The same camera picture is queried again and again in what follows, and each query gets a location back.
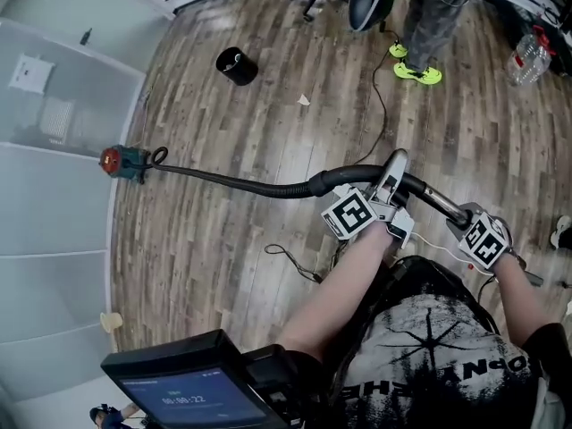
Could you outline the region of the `person's left forearm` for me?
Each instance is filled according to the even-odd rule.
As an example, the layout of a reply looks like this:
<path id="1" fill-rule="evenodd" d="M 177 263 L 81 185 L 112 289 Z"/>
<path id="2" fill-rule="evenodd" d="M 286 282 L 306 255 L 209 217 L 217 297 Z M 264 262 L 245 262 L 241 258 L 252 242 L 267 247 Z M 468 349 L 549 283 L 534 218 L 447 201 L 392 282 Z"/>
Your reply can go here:
<path id="1" fill-rule="evenodd" d="M 284 325 L 276 343 L 322 361 L 329 343 L 357 311 L 391 244 L 384 223 L 367 226 Z"/>

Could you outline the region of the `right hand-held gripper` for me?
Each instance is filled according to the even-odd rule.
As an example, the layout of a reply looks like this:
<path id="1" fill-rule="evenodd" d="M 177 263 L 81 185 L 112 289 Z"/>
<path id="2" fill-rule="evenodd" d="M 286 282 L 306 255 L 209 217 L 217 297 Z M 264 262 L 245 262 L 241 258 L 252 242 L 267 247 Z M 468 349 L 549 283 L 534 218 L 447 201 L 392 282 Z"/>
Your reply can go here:
<path id="1" fill-rule="evenodd" d="M 509 230 L 499 219 L 482 214 L 485 210 L 475 202 L 462 204 L 460 209 L 477 218 L 467 231 L 467 225 L 458 225 L 451 219 L 446 225 L 453 234 L 458 248 L 484 269 L 490 269 L 499 257 L 511 248 Z"/>

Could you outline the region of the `red vacuum cleaner body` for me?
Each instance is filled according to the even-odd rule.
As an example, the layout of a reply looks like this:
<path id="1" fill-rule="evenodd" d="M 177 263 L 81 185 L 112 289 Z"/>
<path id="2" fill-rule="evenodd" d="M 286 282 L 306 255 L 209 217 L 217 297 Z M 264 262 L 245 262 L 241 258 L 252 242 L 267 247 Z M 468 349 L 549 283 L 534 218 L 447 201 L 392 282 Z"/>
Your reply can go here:
<path id="1" fill-rule="evenodd" d="M 111 178 L 144 184 L 149 155 L 145 149 L 115 145 L 102 151 L 99 166 Z"/>

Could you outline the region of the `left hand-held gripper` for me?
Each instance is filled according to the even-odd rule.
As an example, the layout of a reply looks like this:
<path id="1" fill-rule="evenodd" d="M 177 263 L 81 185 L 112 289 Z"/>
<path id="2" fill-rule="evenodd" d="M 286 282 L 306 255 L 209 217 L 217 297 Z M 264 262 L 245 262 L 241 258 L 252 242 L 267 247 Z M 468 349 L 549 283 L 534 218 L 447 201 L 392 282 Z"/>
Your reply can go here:
<path id="1" fill-rule="evenodd" d="M 379 181 L 379 194 L 392 195 L 400 185 L 408 164 L 408 153 L 399 148 L 392 152 Z M 384 223 L 387 232 L 404 248 L 414 227 L 405 207 L 394 206 L 376 197 L 367 198 L 358 188 L 335 188 L 337 201 L 322 212 L 325 223 L 338 240 L 350 240 L 375 222 Z"/>

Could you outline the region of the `person's right forearm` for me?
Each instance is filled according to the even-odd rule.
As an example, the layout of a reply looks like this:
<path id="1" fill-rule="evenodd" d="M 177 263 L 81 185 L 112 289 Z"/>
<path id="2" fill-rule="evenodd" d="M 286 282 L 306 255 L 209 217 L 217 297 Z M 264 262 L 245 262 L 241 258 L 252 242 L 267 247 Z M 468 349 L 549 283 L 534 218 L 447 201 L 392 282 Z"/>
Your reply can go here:
<path id="1" fill-rule="evenodd" d="M 522 348 L 551 319 L 514 256 L 502 254 L 492 269 L 499 283 L 510 341 Z"/>

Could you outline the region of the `person's black shorts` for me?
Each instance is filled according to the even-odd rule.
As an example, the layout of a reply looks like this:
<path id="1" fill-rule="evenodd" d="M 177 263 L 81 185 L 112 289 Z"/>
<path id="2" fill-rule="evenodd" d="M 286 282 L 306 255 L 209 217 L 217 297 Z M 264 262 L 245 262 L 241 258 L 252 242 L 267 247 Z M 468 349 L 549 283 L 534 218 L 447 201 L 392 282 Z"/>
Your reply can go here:
<path id="1" fill-rule="evenodd" d="M 459 301 L 474 313 L 480 305 L 462 280 L 433 260 L 411 256 L 383 269 L 380 307 L 396 306 L 403 299 L 418 295 L 435 295 Z"/>

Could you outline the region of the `person's beige shoe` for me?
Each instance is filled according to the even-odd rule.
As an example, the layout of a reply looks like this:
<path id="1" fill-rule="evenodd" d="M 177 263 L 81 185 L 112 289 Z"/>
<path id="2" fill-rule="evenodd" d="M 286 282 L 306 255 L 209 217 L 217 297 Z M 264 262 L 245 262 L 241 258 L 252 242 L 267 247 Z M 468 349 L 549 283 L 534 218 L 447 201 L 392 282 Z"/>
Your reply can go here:
<path id="1" fill-rule="evenodd" d="M 555 230 L 551 234 L 550 242 L 555 249 L 566 248 L 572 250 L 572 217 L 562 215 L 558 219 Z"/>

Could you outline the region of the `beige paper cup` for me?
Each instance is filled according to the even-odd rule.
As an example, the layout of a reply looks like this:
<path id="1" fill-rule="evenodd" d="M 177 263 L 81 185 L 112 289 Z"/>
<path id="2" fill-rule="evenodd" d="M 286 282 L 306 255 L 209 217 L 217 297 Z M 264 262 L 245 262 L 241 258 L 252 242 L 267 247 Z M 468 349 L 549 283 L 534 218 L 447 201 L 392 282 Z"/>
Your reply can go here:
<path id="1" fill-rule="evenodd" d="M 122 315 L 117 312 L 101 313 L 100 324 L 106 333 L 112 334 L 123 326 L 123 318 Z"/>

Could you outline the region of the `clear water bottle red cap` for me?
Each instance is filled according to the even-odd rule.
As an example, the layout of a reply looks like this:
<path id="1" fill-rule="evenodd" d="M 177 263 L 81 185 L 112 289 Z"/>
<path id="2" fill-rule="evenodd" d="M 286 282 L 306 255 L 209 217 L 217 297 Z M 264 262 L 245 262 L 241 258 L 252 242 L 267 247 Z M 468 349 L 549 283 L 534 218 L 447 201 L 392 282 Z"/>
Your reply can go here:
<path id="1" fill-rule="evenodd" d="M 544 28 L 534 25 L 533 31 L 519 40 L 508 60 L 510 82 L 515 86 L 536 82 L 549 69 L 555 54 Z"/>

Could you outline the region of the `black device mount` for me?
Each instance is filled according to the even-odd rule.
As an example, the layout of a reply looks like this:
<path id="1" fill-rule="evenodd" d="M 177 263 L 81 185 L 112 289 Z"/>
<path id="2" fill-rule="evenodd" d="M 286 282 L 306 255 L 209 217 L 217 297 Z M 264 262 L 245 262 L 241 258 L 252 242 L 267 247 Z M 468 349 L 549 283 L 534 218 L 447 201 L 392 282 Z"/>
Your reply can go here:
<path id="1" fill-rule="evenodd" d="M 259 429 L 320 429 L 329 413 L 330 376 L 307 353 L 278 344 L 241 356 L 248 385 L 264 402 Z"/>

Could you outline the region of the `black screen device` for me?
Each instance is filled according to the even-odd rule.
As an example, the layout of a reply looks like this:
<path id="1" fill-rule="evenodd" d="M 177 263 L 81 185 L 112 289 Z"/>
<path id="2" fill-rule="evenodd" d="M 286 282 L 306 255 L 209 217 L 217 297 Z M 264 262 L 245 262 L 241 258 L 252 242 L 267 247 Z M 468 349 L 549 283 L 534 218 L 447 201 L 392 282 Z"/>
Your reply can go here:
<path id="1" fill-rule="evenodd" d="M 221 329 L 113 353 L 101 368 L 164 429 L 261 429 L 276 419 Z"/>

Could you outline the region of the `black waste bin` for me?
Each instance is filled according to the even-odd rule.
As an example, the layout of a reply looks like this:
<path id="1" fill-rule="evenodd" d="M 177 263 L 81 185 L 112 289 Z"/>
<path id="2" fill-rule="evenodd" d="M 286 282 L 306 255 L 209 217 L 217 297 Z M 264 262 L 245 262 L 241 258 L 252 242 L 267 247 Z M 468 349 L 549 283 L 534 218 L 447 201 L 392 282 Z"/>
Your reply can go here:
<path id="1" fill-rule="evenodd" d="M 238 47 L 223 50 L 215 62 L 216 69 L 237 86 L 246 86 L 258 75 L 258 66 Z"/>

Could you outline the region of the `white paper notice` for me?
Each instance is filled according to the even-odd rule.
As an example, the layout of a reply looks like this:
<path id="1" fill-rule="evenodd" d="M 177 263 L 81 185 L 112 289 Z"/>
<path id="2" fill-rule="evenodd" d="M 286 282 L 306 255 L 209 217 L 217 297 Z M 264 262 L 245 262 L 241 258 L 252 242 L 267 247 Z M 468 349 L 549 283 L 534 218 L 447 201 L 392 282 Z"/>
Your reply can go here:
<path id="1" fill-rule="evenodd" d="M 20 55 L 8 86 L 43 95 L 55 64 L 36 57 Z"/>

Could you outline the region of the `person's black white print shirt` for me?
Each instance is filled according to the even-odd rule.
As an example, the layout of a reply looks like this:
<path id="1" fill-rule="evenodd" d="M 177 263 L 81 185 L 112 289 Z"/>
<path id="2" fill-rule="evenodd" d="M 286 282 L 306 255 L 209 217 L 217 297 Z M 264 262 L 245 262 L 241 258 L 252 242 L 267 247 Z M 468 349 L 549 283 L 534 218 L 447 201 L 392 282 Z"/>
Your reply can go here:
<path id="1" fill-rule="evenodd" d="M 572 429 L 560 324 L 520 348 L 435 295 L 380 313 L 349 363 L 331 429 Z"/>

